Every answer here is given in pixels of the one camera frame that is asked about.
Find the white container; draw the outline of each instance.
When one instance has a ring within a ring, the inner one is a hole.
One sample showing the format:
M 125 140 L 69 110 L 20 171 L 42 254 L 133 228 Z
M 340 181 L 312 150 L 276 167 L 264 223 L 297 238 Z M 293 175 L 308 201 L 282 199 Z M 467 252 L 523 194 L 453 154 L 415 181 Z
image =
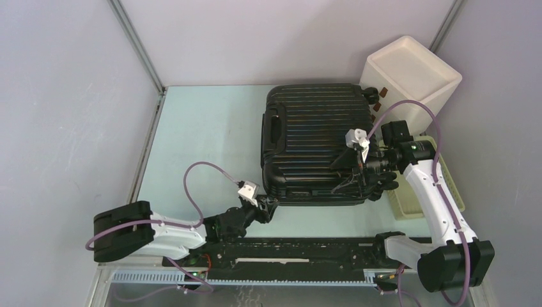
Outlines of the white container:
M 391 105 L 405 99 L 417 100 L 437 114 L 461 79 L 460 73 L 429 49 L 403 36 L 367 57 L 360 85 L 377 88 L 381 93 L 380 109 L 371 109 L 378 119 Z M 406 120 L 413 135 L 424 132 L 431 123 L 431 117 L 413 104 L 396 107 L 382 123 L 393 120 Z

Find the white panel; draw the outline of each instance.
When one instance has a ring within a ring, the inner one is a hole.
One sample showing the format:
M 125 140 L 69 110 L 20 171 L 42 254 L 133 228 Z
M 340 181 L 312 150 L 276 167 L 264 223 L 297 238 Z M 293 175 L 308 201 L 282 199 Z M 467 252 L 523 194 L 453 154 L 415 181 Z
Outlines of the white panel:
M 453 0 L 123 1 L 169 85 L 357 83 L 403 35 L 429 46 Z
M 542 292 L 542 2 L 467 1 L 439 56 L 463 81 L 439 113 L 446 163 L 467 221 L 496 257 L 500 306 Z
M 0 304 L 83 306 L 93 216 L 125 204 L 157 94 L 105 0 L 0 20 Z

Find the suitcase handle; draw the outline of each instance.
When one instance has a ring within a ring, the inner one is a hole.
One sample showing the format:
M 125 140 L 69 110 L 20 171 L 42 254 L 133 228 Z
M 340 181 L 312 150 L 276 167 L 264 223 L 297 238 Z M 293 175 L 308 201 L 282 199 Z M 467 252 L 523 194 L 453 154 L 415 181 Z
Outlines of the suitcase handle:
M 263 116 L 263 153 L 269 151 L 281 152 L 284 150 L 284 133 L 286 122 L 284 121 L 284 106 L 276 104 L 268 106 Z

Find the light blue table surface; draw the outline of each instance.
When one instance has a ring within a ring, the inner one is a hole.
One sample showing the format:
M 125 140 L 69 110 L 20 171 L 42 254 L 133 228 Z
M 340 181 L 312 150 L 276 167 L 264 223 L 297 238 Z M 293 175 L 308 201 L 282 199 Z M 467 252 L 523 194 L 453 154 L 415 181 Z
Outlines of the light blue table surface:
M 150 201 L 162 215 L 196 220 L 182 184 L 196 161 L 215 163 L 236 179 L 261 186 L 261 116 L 273 87 L 169 87 L 138 200 Z M 188 187 L 204 216 L 240 206 L 236 186 L 211 167 L 196 166 Z M 386 193 L 379 201 L 350 207 L 279 207 L 270 224 L 253 223 L 247 236 L 372 237 L 388 231 L 430 236 L 425 219 L 396 221 Z

